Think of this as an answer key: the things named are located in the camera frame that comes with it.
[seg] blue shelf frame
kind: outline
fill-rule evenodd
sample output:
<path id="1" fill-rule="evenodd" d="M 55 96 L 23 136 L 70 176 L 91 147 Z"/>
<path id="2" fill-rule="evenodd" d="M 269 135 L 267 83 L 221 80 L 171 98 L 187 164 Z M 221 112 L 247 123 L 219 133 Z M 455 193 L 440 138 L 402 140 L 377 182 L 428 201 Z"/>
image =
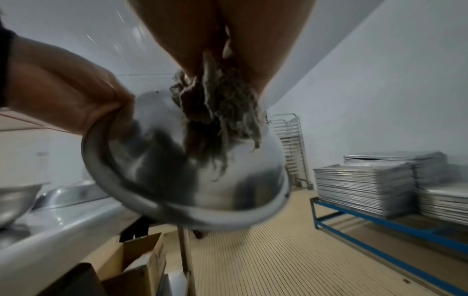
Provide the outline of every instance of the blue shelf frame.
<path id="1" fill-rule="evenodd" d="M 321 205 L 321 206 L 324 206 L 324 207 L 327 207 L 327 208 L 330 208 L 330 209 L 333 209 L 333 210 L 336 210 L 337 212 L 335 213 L 332 213 L 332 214 L 329 214 L 329 215 L 326 215 L 326 216 L 322 216 L 322 217 L 317 217 L 317 215 L 315 214 L 315 205 L 318 204 L 318 205 Z M 456 296 L 468 296 L 468 292 L 465 291 L 465 290 L 462 290 L 452 284 L 449 284 L 435 276 L 432 276 L 420 269 L 417 269 L 416 267 L 412 266 L 412 265 L 409 265 L 401 260 L 398 260 L 397 258 L 393 257 L 393 256 L 390 256 L 389 254 L 387 253 L 384 253 L 380 250 L 377 250 L 376 248 L 374 247 L 371 247 L 369 246 L 368 244 L 366 243 L 363 243 L 362 241 L 360 240 L 357 240 L 337 229 L 334 229 L 333 227 L 325 224 L 324 222 L 325 221 L 328 221 L 330 219 L 333 219 L 333 218 L 336 218 L 336 217 L 339 217 L 341 215 L 344 215 L 344 214 L 348 214 L 348 215 L 352 215 L 352 216 L 355 216 L 355 217 L 358 217 L 358 218 L 361 218 L 361 219 L 364 219 L 364 220 L 368 220 L 368 221 L 371 221 L 375 224 L 378 224 L 378 225 L 381 225 L 381 226 L 384 226 L 384 227 L 387 227 L 387 228 L 390 228 L 390 229 L 393 229 L 393 230 L 396 230 L 396 231 L 399 231 L 399 232 L 402 232 L 402 233 L 405 233 L 407 235 L 410 235 L 410 236 L 413 236 L 413 237 L 418 237 L 418 238 L 422 238 L 422 239 L 425 239 L 425 240 L 428 240 L 428 241 L 432 241 L 434 243 L 437 243 L 439 245 L 442 245 L 442 246 L 445 246 L 445 247 L 448 247 L 450 249 L 453 249 L 453 250 L 456 250 L 458 252 L 461 252 L 461 253 L 464 253 L 464 254 L 468 254 L 468 245 L 467 244 L 463 244 L 463 243 L 460 243 L 458 241 L 455 241 L 455 240 L 452 240 L 452 239 L 448 239 L 446 237 L 443 237 L 441 235 L 443 234 L 447 234 L 447 232 L 450 232 L 450 231 L 453 231 L 453 228 L 450 227 L 450 226 L 442 226 L 442 227 L 439 227 L 439 228 L 431 228 L 431 229 L 424 229 L 424 230 L 420 230 L 420 229 L 415 229 L 415 228 L 412 228 L 412 227 L 409 227 L 409 226 L 405 226 L 405 225 L 402 225 L 402 224 L 398 224 L 398 223 L 395 223 L 395 222 L 392 222 L 391 220 L 387 220 L 387 219 L 382 219 L 382 218 L 378 218 L 378 217 L 373 217 L 373 216 L 370 216 L 370 215 L 366 215 L 366 214 L 363 214 L 361 212 L 356 212 L 356 211 L 353 211 L 353 210 L 350 210 L 350 209 L 345 209 L 345 208 L 342 208 L 342 207 L 339 207 L 339 206 L 336 206 L 334 204 L 329 204 L 329 203 L 326 203 L 326 202 L 323 202 L 323 201 L 320 201 L 317 197 L 314 197 L 314 198 L 311 198 L 311 208 L 312 208 L 312 216 L 313 216 L 313 223 L 314 223 L 314 227 L 315 229 L 320 229 L 320 227 L 330 231 L 331 233 L 341 237 L 341 238 L 344 238 L 345 240 L 357 245 L 358 247 L 366 250 L 366 251 L 369 251 L 377 256 L 379 256 L 380 258 L 388 261 L 389 263 L 399 267 L 399 268 L 402 268 L 403 270 L 425 280 L 426 282 L 436 286 L 436 287 L 439 287 L 440 289 L 442 290 L 445 290 L 453 295 L 456 295 Z"/>

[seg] wire rack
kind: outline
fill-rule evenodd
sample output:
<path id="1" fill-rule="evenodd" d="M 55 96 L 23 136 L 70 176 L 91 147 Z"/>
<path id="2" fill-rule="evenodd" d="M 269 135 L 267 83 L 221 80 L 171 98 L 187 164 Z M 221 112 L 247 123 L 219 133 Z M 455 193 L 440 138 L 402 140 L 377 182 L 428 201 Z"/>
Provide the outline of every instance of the wire rack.
<path id="1" fill-rule="evenodd" d="M 277 114 L 268 123 L 281 139 L 286 157 L 286 167 L 295 180 L 295 185 L 302 187 L 302 181 L 307 189 L 313 189 L 307 167 L 304 140 L 302 138 L 301 121 L 294 113 Z"/>

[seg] ceiling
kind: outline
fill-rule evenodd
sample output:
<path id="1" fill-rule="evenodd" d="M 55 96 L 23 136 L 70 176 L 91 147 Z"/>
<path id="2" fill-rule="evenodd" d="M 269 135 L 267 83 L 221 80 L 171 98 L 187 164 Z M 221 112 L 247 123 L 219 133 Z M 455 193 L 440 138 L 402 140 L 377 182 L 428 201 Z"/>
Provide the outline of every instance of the ceiling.
<path id="1" fill-rule="evenodd" d="M 283 97 L 383 0 L 319 0 L 285 66 L 265 93 Z M 0 0 L 5 26 L 77 53 L 119 76 L 133 92 L 167 85 L 176 63 L 154 42 L 125 0 Z"/>

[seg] stainless steel table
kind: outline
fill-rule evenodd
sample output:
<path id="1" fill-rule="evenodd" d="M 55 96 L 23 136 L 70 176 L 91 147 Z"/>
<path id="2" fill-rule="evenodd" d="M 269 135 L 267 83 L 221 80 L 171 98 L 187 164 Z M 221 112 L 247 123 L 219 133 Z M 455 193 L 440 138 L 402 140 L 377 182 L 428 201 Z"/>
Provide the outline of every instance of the stainless steel table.
<path id="1" fill-rule="evenodd" d="M 36 296 L 139 217 L 113 198 L 24 215 L 0 231 L 0 294 Z"/>

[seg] metal bowl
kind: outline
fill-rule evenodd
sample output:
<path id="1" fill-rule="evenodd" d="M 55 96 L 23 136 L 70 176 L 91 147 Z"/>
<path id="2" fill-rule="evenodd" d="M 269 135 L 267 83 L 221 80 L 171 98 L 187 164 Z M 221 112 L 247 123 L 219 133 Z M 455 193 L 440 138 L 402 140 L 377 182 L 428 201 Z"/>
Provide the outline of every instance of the metal bowl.
<path id="1" fill-rule="evenodd" d="M 24 215 L 34 204 L 42 184 L 0 188 L 0 228 Z"/>
<path id="2" fill-rule="evenodd" d="M 277 135 L 265 125 L 258 149 L 231 136 L 226 162 L 212 136 L 203 126 L 194 131 L 169 91 L 150 92 L 100 119 L 83 137 L 82 156 L 110 196 L 166 223 L 235 230 L 281 210 L 290 184 Z"/>
<path id="3" fill-rule="evenodd" d="M 109 195 L 94 181 L 86 180 L 44 193 L 36 200 L 31 211 L 56 209 L 107 197 Z"/>

